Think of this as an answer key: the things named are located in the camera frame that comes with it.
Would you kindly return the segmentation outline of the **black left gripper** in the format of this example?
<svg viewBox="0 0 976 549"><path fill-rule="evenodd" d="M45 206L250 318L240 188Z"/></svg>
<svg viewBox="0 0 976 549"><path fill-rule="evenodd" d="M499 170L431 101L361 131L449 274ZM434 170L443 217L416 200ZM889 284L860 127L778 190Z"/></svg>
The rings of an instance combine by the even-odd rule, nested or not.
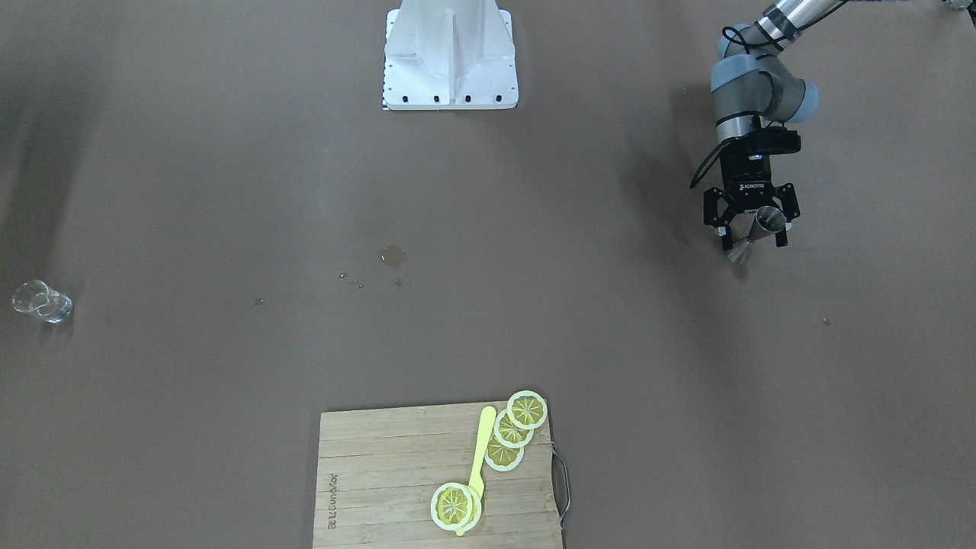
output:
<svg viewBox="0 0 976 549"><path fill-rule="evenodd" d="M777 248L788 246L788 231L801 215L795 185L775 188L768 154L749 140L723 140L719 145L722 188L709 188L703 195L704 225L717 233L723 251L731 251L732 221L739 214L766 207L766 232L774 237Z"/></svg>

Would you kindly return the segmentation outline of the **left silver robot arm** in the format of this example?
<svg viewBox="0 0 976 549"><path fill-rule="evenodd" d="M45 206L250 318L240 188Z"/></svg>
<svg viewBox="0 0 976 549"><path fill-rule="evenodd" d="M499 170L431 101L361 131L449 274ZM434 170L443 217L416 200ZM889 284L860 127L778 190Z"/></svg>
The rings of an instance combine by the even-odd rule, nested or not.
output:
<svg viewBox="0 0 976 549"><path fill-rule="evenodd" d="M774 237L788 245L801 215L795 186L773 181L773 156L801 150L792 124L808 120L820 92L785 67L781 53L806 29L843 6L840 1L777 1L756 21L722 29L710 95L717 145L695 171L697 187L719 166L721 184L703 197L703 222L717 233L721 249L743 263L756 241Z"/></svg>

